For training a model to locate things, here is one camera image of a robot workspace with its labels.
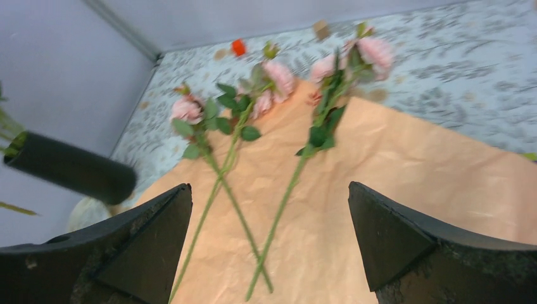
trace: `pink rose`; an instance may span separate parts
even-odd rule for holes
[[[312,65],[312,71],[310,75],[310,81],[320,84],[325,77],[334,75],[334,64],[336,55],[328,55],[325,58],[317,60]],[[339,68],[344,69],[347,66],[346,58],[341,57],[339,61]]]
[[[196,125],[203,119],[204,105],[205,103],[196,96],[182,96],[172,106],[172,116],[170,117],[170,121],[177,118],[191,125]]]
[[[296,79],[290,69],[274,60],[263,61],[262,67],[276,85],[274,102],[282,103],[287,100],[296,86]]]
[[[373,65],[373,72],[377,80],[385,80],[393,64],[393,51],[391,46],[384,40],[364,37],[357,41],[362,59]]]
[[[253,119],[260,118],[262,115],[266,114],[271,107],[272,92],[270,92],[270,90],[266,90],[256,99],[250,117]]]

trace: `white wall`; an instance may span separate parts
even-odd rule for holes
[[[464,0],[101,0],[160,49],[430,8]]]
[[[81,0],[2,0],[0,80],[8,111],[28,129],[109,156],[152,62]],[[63,234],[80,199],[0,165],[0,246]]]

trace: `peach wrapping paper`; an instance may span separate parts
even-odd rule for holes
[[[307,140],[314,86],[255,122],[263,136],[240,147],[227,176],[261,248]],[[229,136],[210,133],[222,163]],[[145,202],[187,182],[194,210],[181,259],[216,175],[203,160],[183,160],[140,198]],[[252,304],[374,304],[348,208],[348,185],[359,181],[437,219],[488,236],[537,244],[537,166],[404,113],[351,98],[336,147],[317,153],[293,191]],[[239,304],[256,260],[238,217],[220,190],[200,234],[174,304]]]

